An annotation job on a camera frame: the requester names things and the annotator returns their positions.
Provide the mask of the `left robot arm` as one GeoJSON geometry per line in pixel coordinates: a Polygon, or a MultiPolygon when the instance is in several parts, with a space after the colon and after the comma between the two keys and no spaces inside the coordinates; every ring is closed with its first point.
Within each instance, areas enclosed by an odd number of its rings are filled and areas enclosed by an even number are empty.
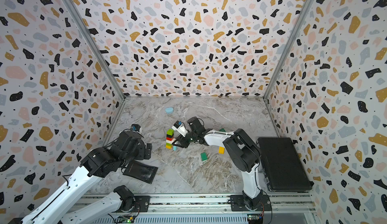
{"type": "Polygon", "coordinates": [[[125,169],[127,174],[146,183],[152,183],[156,167],[141,163],[151,157],[152,145],[131,129],[122,131],[117,139],[106,146],[93,149],[84,157],[74,173],[65,176],[65,183],[36,210],[23,218],[14,218],[12,224],[88,224],[113,212],[139,214],[145,209],[125,186],[119,186],[104,198],[77,211],[70,212],[77,201],[109,173],[125,169]]]}

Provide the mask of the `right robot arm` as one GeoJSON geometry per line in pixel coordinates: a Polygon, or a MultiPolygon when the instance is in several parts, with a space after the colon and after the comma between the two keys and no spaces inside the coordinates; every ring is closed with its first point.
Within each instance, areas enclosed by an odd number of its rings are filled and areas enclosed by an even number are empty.
{"type": "Polygon", "coordinates": [[[172,145],[188,148],[191,143],[197,143],[224,148],[233,164],[241,171],[244,205],[251,211],[258,209],[263,199],[263,190],[258,177],[261,154],[257,144],[240,128],[233,132],[216,131],[206,128],[197,117],[190,118],[187,125],[189,129],[181,121],[174,123],[172,129],[179,136],[172,145]]]}

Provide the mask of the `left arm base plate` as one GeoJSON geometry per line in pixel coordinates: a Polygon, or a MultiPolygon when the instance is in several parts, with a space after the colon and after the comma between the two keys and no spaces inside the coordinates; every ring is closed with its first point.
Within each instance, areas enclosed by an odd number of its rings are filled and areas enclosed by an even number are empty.
{"type": "Polygon", "coordinates": [[[149,208],[151,196],[135,195],[125,198],[118,211],[124,213],[146,213],[149,208]]]}

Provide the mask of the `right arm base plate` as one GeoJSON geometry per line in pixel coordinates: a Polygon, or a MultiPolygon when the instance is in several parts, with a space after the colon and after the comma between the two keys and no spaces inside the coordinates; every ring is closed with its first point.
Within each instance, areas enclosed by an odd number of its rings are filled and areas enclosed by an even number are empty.
{"type": "Polygon", "coordinates": [[[231,195],[228,203],[233,212],[262,212],[271,211],[271,201],[268,195],[259,194],[251,199],[246,195],[231,195]]]}

